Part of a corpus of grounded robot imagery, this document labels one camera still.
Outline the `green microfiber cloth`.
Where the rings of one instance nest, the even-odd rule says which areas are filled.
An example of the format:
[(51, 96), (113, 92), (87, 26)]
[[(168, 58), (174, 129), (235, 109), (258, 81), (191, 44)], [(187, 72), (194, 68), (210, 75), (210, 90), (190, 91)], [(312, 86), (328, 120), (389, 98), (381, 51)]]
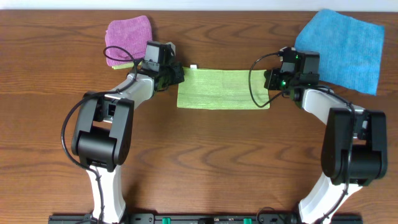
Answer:
[(215, 70), (185, 67), (177, 106), (200, 110), (257, 110), (269, 100), (264, 70)]

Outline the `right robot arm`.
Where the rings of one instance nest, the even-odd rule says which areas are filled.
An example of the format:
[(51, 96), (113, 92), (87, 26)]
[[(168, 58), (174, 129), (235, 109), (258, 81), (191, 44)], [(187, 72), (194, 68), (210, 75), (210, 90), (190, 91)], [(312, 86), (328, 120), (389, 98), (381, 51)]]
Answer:
[(366, 110), (318, 84), (312, 73), (264, 74), (264, 87), (288, 95), (296, 105), (325, 124), (322, 174), (298, 203), (289, 223), (331, 223), (333, 215), (354, 193), (381, 179), (387, 171), (386, 115)]

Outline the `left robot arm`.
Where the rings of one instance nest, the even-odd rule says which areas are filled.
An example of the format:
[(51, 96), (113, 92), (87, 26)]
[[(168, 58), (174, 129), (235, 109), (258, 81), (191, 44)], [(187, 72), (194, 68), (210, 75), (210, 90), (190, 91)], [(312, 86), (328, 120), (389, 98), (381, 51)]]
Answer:
[(91, 182), (94, 209), (91, 223), (121, 223), (126, 203), (121, 190), (121, 166), (130, 150), (134, 110), (157, 91), (184, 81), (180, 62), (156, 65), (144, 62), (110, 91), (88, 92), (79, 110), (69, 154)]

